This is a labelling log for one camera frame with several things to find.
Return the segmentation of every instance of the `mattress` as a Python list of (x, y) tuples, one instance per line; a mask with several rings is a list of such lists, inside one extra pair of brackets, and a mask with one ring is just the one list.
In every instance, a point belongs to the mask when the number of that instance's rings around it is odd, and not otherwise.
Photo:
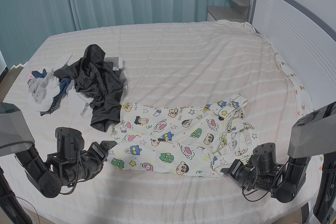
[[(279, 163), (288, 159), (291, 127), (300, 106), (296, 89), (271, 45), (248, 24), (226, 20), (112, 26), (49, 37), (4, 100), (22, 110), (42, 159), (56, 151), (54, 130), (59, 126), (80, 130), (85, 149), (91, 142), (113, 139), (112, 126), (106, 133), (93, 129), (90, 117), (76, 115), (67, 97), (60, 109), (42, 117), (26, 101), (29, 70), (52, 67), (68, 53), (73, 54), (69, 62), (73, 63), (90, 44), (98, 44), (106, 56), (123, 58), (129, 87), (122, 101), (154, 107), (201, 106), (240, 93), (249, 101), (245, 118), (255, 127), (260, 142), (276, 143)], [(94, 180), (54, 199), (43, 197), (33, 187), (13, 155), (1, 158), (1, 166), (15, 194), (57, 224), (271, 223), (311, 200), (321, 176), (321, 162), (314, 157), (306, 182), (292, 202), (281, 204), (270, 195), (248, 202), (229, 178), (124, 171), (112, 166), (111, 159), (112, 155)], [(257, 199), (262, 194), (258, 191), (249, 197)]]

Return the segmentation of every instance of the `white cartoon print garment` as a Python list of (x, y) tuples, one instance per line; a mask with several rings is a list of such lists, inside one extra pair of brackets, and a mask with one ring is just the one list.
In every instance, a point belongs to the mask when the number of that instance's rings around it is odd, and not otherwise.
[(221, 177), (235, 159), (246, 163), (258, 145), (244, 121), (248, 101), (236, 94), (202, 107), (122, 105), (112, 136), (112, 165), (125, 170)]

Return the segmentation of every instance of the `striped bed sheet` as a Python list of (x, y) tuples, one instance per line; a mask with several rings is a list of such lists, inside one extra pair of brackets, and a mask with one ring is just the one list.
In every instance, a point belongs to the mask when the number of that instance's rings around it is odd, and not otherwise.
[[(288, 159), (291, 127), (298, 113), (295, 88), (281, 71), (271, 46), (252, 27), (226, 20), (112, 26), (49, 37), (4, 100), (22, 110), (42, 159), (56, 151), (54, 130), (59, 126), (80, 130), (85, 149), (93, 141), (115, 138), (112, 126), (107, 133), (99, 132), (90, 127), (90, 117), (75, 115), (67, 97), (60, 109), (42, 117), (26, 101), (29, 70), (52, 67), (67, 53), (73, 54), (69, 62), (73, 63), (90, 44), (98, 44), (106, 56), (123, 58), (129, 87), (122, 101), (154, 107), (201, 106), (240, 93), (249, 100), (245, 118), (255, 127), (260, 142), (276, 143), (279, 163)], [(124, 171), (111, 165), (112, 156), (94, 180), (54, 199), (43, 197), (32, 186), (14, 156), (2, 157), (1, 166), (15, 194), (57, 224), (271, 223), (311, 200), (321, 176), (321, 163), (313, 158), (306, 183), (294, 201), (281, 204), (267, 195), (252, 203), (229, 178)], [(250, 199), (262, 194), (256, 192)]]

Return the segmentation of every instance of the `green cartoon character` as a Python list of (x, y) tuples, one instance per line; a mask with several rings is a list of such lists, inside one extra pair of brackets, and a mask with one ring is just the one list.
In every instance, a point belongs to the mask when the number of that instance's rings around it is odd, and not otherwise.
[(113, 166), (119, 167), (120, 169), (123, 169), (125, 163), (121, 159), (113, 158), (111, 164)]
[(196, 129), (196, 131), (192, 132), (190, 136), (194, 138), (199, 138), (201, 134), (202, 134), (202, 129), (198, 128)]
[(170, 153), (161, 153), (160, 160), (162, 160), (164, 163), (172, 163), (174, 156)]

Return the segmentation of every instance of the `wooden floor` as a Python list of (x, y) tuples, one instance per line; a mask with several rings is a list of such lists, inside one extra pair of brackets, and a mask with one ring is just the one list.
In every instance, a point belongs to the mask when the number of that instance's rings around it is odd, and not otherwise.
[[(18, 77), (20, 74), (21, 70), (23, 67), (19, 66), (17, 68), (12, 68), (4, 77), (2, 82), (0, 83), (0, 102), (3, 101), (5, 98), (6, 94), (8, 93), (9, 89), (13, 85), (15, 79)], [(33, 213), (33, 209), (29, 204), (27, 204), (25, 201), (22, 201), (23, 206), (27, 206), (27, 210), (29, 211), (30, 215), (35, 219), (36, 223), (39, 224), (39, 221), (37, 219), (36, 213)], [(46, 218), (43, 218), (40, 216), (40, 222), (41, 224), (54, 224), (53, 222), (50, 222)], [(0, 209), (0, 224), (11, 224), (12, 222), (9, 220), (9, 218), (5, 215), (5, 213)], [(296, 210), (294, 213), (291, 213), (283, 218), (280, 218), (273, 224), (302, 224), (301, 221), (301, 211)]]

